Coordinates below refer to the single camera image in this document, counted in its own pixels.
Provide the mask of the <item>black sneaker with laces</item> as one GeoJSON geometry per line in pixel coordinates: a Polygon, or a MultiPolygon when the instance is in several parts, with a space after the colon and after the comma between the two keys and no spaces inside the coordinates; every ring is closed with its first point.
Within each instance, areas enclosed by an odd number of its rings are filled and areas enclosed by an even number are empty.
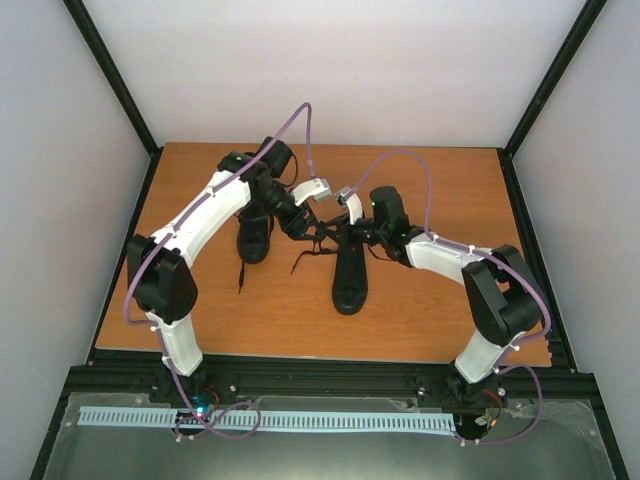
{"type": "Polygon", "coordinates": [[[341,315],[355,315],[364,306],[368,296],[368,275],[365,249],[372,252],[372,247],[382,243],[381,229],[376,228],[373,219],[361,218],[359,221],[372,223],[372,239],[369,244],[349,245],[345,235],[340,235],[339,242],[326,239],[313,242],[310,250],[300,253],[294,262],[294,272],[300,260],[305,256],[336,255],[334,277],[332,283],[332,302],[335,310],[341,315]]]}

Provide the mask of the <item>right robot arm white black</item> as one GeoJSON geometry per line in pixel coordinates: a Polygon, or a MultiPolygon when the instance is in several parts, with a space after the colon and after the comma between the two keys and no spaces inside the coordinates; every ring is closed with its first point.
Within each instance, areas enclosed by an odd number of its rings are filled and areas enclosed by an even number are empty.
{"type": "Polygon", "coordinates": [[[365,250],[380,245],[387,258],[408,268],[430,271],[462,285],[475,331],[452,362],[443,390],[457,406],[480,398],[507,352],[541,322],[546,304],[520,252],[460,246],[409,221],[398,191],[371,191],[372,217],[366,217],[350,188],[337,195],[345,214],[330,221],[338,245],[332,300],[342,315],[354,315],[368,295],[365,250]]]}

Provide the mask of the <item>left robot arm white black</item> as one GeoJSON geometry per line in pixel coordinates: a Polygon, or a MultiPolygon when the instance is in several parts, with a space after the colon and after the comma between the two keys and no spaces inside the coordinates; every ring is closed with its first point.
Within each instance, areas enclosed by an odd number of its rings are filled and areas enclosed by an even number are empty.
{"type": "Polygon", "coordinates": [[[250,205],[273,215],[293,240],[309,240],[319,224],[310,200],[330,196],[329,182],[313,176],[293,189],[279,180],[292,156],[271,138],[252,154],[232,151],[216,167],[199,194],[168,224],[150,236],[136,234],[127,244],[127,291],[122,314],[134,325],[131,307],[144,312],[140,325],[155,332],[162,361],[176,373],[172,388],[186,402],[201,400],[208,378],[197,370],[203,360],[192,324],[198,288],[192,267],[206,244],[235,214],[250,205]]]}

